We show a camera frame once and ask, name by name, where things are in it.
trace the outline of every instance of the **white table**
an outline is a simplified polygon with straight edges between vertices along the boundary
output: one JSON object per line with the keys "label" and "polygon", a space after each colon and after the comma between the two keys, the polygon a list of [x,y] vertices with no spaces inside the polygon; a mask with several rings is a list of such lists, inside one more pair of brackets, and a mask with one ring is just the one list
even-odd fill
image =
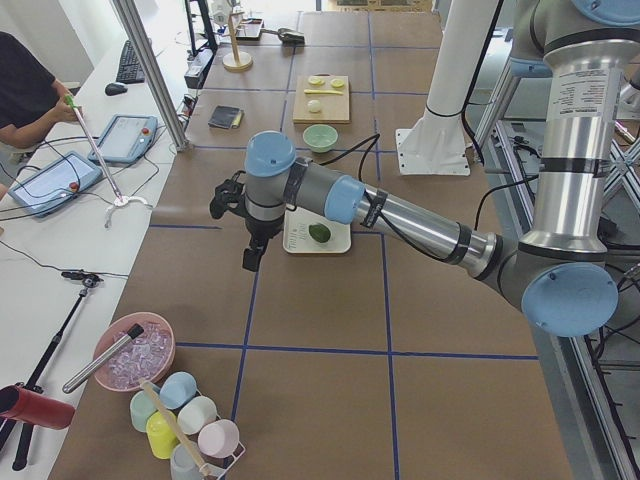
{"label": "white table", "polygon": [[[85,120],[94,135],[99,135],[111,117],[116,114],[155,115],[160,117],[146,83],[129,85],[126,94],[107,97],[104,87],[115,80],[123,36],[114,42],[111,50],[87,79],[76,97],[83,106]],[[154,41],[154,50],[167,87],[176,108],[188,93],[183,75],[187,69],[186,48],[172,41]],[[58,124],[47,139],[82,135],[78,124]],[[86,141],[54,143],[61,152],[76,150],[89,152]],[[158,201],[171,168],[175,149],[165,132],[147,157],[158,168],[158,174],[137,195],[150,204]],[[30,164],[45,166],[58,155],[48,147],[36,152]],[[124,195],[131,195],[155,171],[144,159],[115,176]],[[32,174],[24,171],[20,179]],[[105,180],[89,189],[109,202],[114,195]],[[0,210],[16,207],[8,195],[0,202]],[[69,205],[44,219],[23,218],[0,221],[5,233],[0,240],[27,252],[41,263],[61,268],[82,268],[88,271],[128,274],[149,224],[151,210],[142,204],[131,203],[117,209],[112,226],[105,229],[105,211],[108,205],[94,196],[82,195]],[[11,216],[22,215],[16,210]],[[6,218],[9,213],[1,213]],[[78,298],[82,285],[61,277],[52,269],[44,269],[24,256],[0,245],[0,388],[29,378],[36,364],[61,327]],[[90,290],[73,320],[67,327],[62,343],[38,382],[45,395],[77,405],[82,388],[71,395],[62,393],[62,385],[91,360],[95,344],[110,323],[126,279],[102,276],[97,288]],[[44,479],[48,476],[60,450],[66,429],[55,431],[36,427],[31,443],[29,464],[21,472],[13,472],[11,465],[20,436],[21,423],[14,428],[9,441],[0,452],[0,478]]]}

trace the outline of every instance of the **person's hand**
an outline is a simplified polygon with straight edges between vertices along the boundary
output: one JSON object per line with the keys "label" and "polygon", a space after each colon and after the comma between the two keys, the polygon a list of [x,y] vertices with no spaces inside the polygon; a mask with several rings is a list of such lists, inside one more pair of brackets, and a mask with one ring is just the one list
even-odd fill
{"label": "person's hand", "polygon": [[58,100],[58,103],[51,109],[53,118],[56,122],[75,122],[76,114],[69,105],[64,101],[64,97]]}

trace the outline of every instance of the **black keyboard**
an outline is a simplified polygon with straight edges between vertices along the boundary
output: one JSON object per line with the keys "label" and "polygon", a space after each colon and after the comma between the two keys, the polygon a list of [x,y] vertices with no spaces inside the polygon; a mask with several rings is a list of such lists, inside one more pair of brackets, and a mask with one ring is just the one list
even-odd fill
{"label": "black keyboard", "polygon": [[124,42],[122,53],[120,54],[120,64],[118,65],[118,75],[116,82],[121,83],[142,83],[144,82],[144,72],[138,60],[131,40]]}

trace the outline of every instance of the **computer mouse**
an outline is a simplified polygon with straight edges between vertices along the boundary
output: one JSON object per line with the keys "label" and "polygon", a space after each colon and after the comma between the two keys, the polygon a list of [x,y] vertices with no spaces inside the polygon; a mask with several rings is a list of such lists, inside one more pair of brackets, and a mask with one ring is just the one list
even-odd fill
{"label": "computer mouse", "polygon": [[113,82],[104,87],[104,93],[112,97],[113,95],[120,95],[121,93],[125,93],[128,90],[128,87],[124,83]]}

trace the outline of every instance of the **black tripod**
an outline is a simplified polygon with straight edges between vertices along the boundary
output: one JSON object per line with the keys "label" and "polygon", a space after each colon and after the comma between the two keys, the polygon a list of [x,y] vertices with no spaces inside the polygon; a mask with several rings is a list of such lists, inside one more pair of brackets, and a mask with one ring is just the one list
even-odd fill
{"label": "black tripod", "polygon": [[[16,386],[18,387],[26,388],[27,390],[31,390],[33,392],[40,393],[40,394],[43,392],[43,389],[37,385],[37,382],[40,379],[40,375],[42,375],[42,372],[47,366],[47,363],[49,363],[49,360],[51,360],[51,357],[53,356],[53,353],[56,351],[56,348],[58,348],[58,345],[60,345],[60,342],[62,341],[62,335],[64,334],[64,331],[67,328],[67,325],[69,325],[69,322],[71,321],[71,318],[73,317],[76,310],[78,309],[80,302],[82,302],[82,300],[89,294],[89,289],[96,287],[98,283],[102,281],[102,279],[98,277],[96,274],[86,273],[86,272],[83,272],[82,270],[66,271],[62,273],[62,276],[70,280],[81,280],[83,285],[82,290],[80,290],[80,293],[78,294],[78,298],[74,303],[73,307],[71,308],[71,311],[67,315],[67,318],[65,319],[64,323],[62,324],[62,327],[60,327],[60,330],[58,330],[58,332],[51,339],[51,342],[49,343],[47,350],[44,352],[44,355],[42,355],[42,358],[40,359],[35,370],[29,377],[29,380],[27,380],[27,383],[19,382],[16,384]],[[2,427],[0,427],[0,450],[2,450],[2,448],[4,447],[4,444],[7,442],[7,439],[9,438],[9,435],[11,435],[11,431],[13,430],[13,427],[15,426],[16,423],[17,423],[16,420],[7,418],[2,424]],[[18,451],[16,452],[16,458],[13,462],[13,467],[12,467],[16,471],[22,470],[24,467],[27,466],[27,456],[29,455],[29,446],[31,445],[31,436],[33,435],[33,427],[34,426],[31,423],[22,424],[22,432],[20,433],[20,442],[18,443]]]}

